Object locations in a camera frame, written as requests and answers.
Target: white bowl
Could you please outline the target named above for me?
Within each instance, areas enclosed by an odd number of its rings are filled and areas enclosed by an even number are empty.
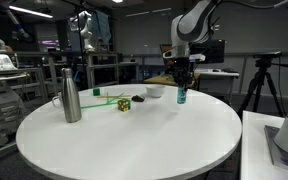
[[[154,98],[159,98],[164,93],[165,86],[164,85],[147,85],[146,92],[149,96]]]

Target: ceiling light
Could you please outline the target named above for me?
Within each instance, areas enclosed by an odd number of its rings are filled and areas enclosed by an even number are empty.
[[[129,14],[129,15],[126,15],[126,17],[131,17],[131,16],[138,16],[138,15],[143,15],[143,14],[148,14],[150,12],[141,12],[141,13],[135,13],[135,14]]]
[[[35,11],[28,10],[28,9],[23,9],[23,8],[15,7],[15,6],[10,6],[10,9],[15,10],[15,11],[20,11],[20,12],[28,13],[28,14],[33,14],[33,15],[36,15],[36,16],[42,16],[42,17],[46,17],[46,18],[53,18],[53,16],[48,15],[48,14],[43,14],[43,13],[39,13],[39,12],[35,12]]]
[[[123,2],[123,0],[112,0],[112,1],[114,1],[114,2],[116,2],[116,3],[121,3],[121,2]]]
[[[158,10],[154,10],[152,12],[162,12],[162,11],[169,11],[171,10],[172,8],[166,8],[166,9],[158,9]]]

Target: round white table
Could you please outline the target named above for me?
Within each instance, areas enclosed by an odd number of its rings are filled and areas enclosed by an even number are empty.
[[[145,95],[145,85],[101,88],[109,95]],[[38,172],[53,179],[187,179],[204,173],[231,155],[241,137],[237,114],[209,95],[189,90],[176,102],[177,88],[161,98],[146,97],[121,112],[117,105],[82,110],[69,124],[64,111],[47,103],[20,125],[16,142]],[[81,106],[105,103],[80,92]]]

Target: stainless steel water bottle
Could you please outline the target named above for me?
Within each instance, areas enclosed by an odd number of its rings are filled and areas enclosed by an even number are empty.
[[[72,69],[63,68],[63,107],[65,119],[68,123],[77,122],[82,118],[80,98],[75,83],[72,79]]]

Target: floor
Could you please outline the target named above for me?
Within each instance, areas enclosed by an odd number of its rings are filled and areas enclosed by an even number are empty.
[[[238,110],[243,102],[243,96],[235,95],[232,100],[232,107]],[[288,109],[288,100],[283,102],[286,111]],[[259,112],[270,115],[278,115],[275,103],[272,98],[262,97],[259,104]],[[210,172],[191,178],[190,180],[236,180],[238,179],[239,169],[239,148],[224,163]],[[3,180],[47,180],[49,178],[39,174],[29,167],[20,157],[16,150],[5,152],[0,155],[0,177]]]

